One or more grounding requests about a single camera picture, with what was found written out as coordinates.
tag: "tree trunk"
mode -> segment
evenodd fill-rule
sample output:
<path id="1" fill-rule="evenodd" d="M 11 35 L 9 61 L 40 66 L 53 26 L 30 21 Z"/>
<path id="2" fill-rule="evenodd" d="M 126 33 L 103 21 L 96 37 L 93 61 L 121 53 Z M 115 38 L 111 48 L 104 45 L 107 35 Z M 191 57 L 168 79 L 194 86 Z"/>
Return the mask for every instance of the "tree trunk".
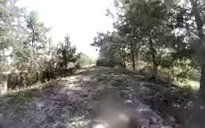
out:
<path id="1" fill-rule="evenodd" d="M 158 66 L 156 63 L 153 63 L 153 76 L 157 78 L 157 74 L 158 74 Z"/>
<path id="2" fill-rule="evenodd" d="M 201 93 L 205 93 L 205 64 L 201 65 L 201 78 L 200 78 L 200 88 Z"/>
<path id="3" fill-rule="evenodd" d="M 132 53 L 132 68 L 135 71 L 135 55 Z"/>

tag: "tree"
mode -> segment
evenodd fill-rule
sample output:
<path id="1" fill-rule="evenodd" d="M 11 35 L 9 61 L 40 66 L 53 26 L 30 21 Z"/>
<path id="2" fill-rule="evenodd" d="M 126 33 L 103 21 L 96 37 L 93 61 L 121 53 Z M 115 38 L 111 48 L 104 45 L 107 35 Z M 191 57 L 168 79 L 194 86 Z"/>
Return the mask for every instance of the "tree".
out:
<path id="1" fill-rule="evenodd" d="M 14 61 L 18 68 L 28 68 L 30 71 L 35 70 L 34 67 L 39 69 L 40 58 L 49 51 L 47 44 L 50 43 L 50 38 L 48 38 L 47 33 L 50 29 L 38 19 L 38 13 L 34 11 L 25 17 L 25 31 L 21 33 L 23 39 L 17 43 L 13 50 Z"/>
<path id="2" fill-rule="evenodd" d="M 187 42 L 200 65 L 200 92 L 205 94 L 205 1 L 189 0 L 185 5 L 190 8 L 178 6 L 177 27 L 187 30 Z"/>
<path id="3" fill-rule="evenodd" d="M 79 54 L 76 55 L 76 47 L 71 45 L 69 35 L 65 36 L 64 43 L 59 43 L 57 49 L 58 68 L 67 69 L 70 62 L 75 63 L 79 59 Z"/>
<path id="4" fill-rule="evenodd" d="M 0 0 L 0 65 L 7 58 L 5 51 L 15 40 L 17 19 L 22 15 L 22 9 L 16 6 L 14 0 Z"/>

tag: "bush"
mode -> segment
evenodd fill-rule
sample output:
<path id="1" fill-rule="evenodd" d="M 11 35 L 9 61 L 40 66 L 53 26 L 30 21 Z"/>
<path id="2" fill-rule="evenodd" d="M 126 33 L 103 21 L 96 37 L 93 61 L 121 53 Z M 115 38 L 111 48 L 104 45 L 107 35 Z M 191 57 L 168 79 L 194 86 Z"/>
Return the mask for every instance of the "bush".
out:
<path id="1" fill-rule="evenodd" d="M 104 66 L 104 67 L 115 67 L 115 66 L 125 67 L 120 59 L 106 59 L 106 58 L 99 58 L 96 61 L 96 65 Z"/>

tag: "vegetation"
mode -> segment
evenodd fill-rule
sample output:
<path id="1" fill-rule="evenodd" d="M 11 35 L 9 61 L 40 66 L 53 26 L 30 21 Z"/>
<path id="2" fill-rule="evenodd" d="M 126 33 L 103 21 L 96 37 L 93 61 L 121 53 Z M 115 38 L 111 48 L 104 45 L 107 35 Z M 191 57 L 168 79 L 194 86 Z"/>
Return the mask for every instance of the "vegetation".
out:
<path id="1" fill-rule="evenodd" d="M 0 109 L 19 109 L 17 114 L 23 117 L 25 114 L 21 110 L 32 109 L 25 108 L 28 103 L 41 107 L 38 102 L 43 100 L 51 105 L 50 110 L 31 107 L 36 112 L 53 110 L 58 113 L 57 109 L 62 106 L 67 109 L 64 109 L 64 115 L 86 114 L 93 100 L 97 102 L 100 97 L 110 96 L 106 91 L 100 94 L 106 90 L 104 85 L 109 85 L 115 91 L 111 89 L 108 93 L 116 98 L 119 97 L 116 92 L 122 95 L 117 100 L 126 97 L 137 100 L 135 103 L 141 100 L 163 119 L 177 116 L 175 123 L 186 125 L 185 120 L 189 119 L 203 127 L 205 116 L 204 119 L 197 118 L 201 113 L 205 115 L 205 0 L 185 0 L 183 3 L 175 0 L 114 0 L 114 5 L 114 12 L 107 10 L 107 15 L 114 21 L 113 30 L 98 32 L 91 43 L 99 48 L 99 57 L 94 60 L 78 53 L 68 34 L 63 42 L 55 45 L 49 37 L 50 28 L 40 22 L 37 12 L 26 12 L 25 8 L 16 5 L 16 0 L 0 0 L 0 94 L 7 94 L 0 97 L 0 101 L 9 99 Z M 115 69 L 84 68 L 67 81 L 61 78 L 94 63 Z M 61 79 L 44 87 L 38 86 L 57 78 Z M 188 80 L 199 82 L 199 93 L 185 84 Z M 184 89 L 172 85 L 179 81 L 185 82 Z M 12 93 L 17 88 L 26 90 Z M 60 114 L 62 111 L 52 113 L 64 120 L 66 116 Z M 42 117 L 51 120 L 48 113 Z"/>
<path id="2" fill-rule="evenodd" d="M 108 11 L 114 31 L 98 33 L 92 43 L 100 48 L 100 65 L 113 65 L 111 60 L 119 58 L 138 70 L 143 62 L 151 67 L 152 77 L 167 70 L 175 80 L 200 71 L 200 91 L 205 92 L 204 1 L 116 0 L 115 6 L 116 12 Z"/>

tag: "bright sky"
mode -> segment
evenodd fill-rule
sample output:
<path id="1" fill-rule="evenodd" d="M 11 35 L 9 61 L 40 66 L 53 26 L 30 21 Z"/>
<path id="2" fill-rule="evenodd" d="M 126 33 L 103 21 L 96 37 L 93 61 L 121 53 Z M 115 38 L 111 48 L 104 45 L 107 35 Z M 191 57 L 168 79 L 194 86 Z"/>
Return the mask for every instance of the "bright sky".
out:
<path id="1" fill-rule="evenodd" d="M 52 27 L 53 42 L 63 41 L 69 34 L 79 52 L 97 57 L 90 43 L 96 32 L 112 29 L 112 19 L 105 16 L 112 3 L 113 0 L 19 0 L 18 5 L 38 11 L 40 21 Z"/>

